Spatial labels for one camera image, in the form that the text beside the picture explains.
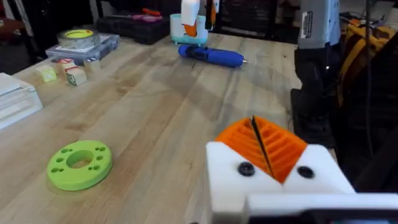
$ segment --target black screw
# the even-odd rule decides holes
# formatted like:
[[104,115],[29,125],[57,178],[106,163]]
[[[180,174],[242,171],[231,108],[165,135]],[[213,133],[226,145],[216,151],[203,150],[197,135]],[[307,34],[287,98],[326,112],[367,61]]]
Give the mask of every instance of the black screw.
[[254,166],[250,162],[242,162],[238,167],[238,172],[245,177],[254,175]]
[[315,173],[311,170],[311,168],[309,168],[307,166],[298,167],[297,172],[298,172],[298,174],[300,174],[300,176],[307,178],[307,179],[312,179],[315,177]]

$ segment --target barcode sticker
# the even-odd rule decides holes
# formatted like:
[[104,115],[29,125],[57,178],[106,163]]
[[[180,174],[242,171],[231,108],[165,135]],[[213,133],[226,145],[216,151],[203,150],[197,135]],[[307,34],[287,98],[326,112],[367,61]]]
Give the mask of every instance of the barcode sticker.
[[312,32],[312,11],[303,12],[301,23],[301,38],[307,39],[311,37]]

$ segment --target green disc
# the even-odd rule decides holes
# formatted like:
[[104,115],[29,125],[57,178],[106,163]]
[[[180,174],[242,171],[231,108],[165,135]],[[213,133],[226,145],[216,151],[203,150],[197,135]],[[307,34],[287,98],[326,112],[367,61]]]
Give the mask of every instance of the green disc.
[[59,150],[47,165],[47,175],[59,189],[83,190],[103,180],[111,168],[109,148],[102,142],[86,140]]

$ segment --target black case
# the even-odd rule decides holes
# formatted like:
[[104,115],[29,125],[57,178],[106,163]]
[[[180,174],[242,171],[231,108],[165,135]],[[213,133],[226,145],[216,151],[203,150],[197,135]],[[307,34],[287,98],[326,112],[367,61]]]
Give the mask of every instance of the black case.
[[140,44],[154,44],[170,34],[170,20],[167,17],[157,22],[105,17],[98,19],[96,25],[100,32],[131,37]]

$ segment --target small cube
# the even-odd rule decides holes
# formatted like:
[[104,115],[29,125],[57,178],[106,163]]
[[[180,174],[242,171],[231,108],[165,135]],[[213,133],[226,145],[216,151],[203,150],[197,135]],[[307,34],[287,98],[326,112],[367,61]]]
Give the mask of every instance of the small cube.
[[68,82],[75,86],[80,86],[81,84],[87,82],[87,76],[85,71],[80,68],[72,68],[67,70]]
[[57,62],[57,67],[58,67],[58,71],[65,76],[67,75],[66,70],[71,69],[71,68],[77,68],[74,61],[70,58],[60,59]]
[[84,61],[86,72],[94,73],[101,70],[100,61],[97,58],[89,58]]
[[36,68],[36,74],[40,75],[43,78],[44,82],[49,82],[57,79],[57,74],[55,70],[50,65],[43,65],[39,68]]

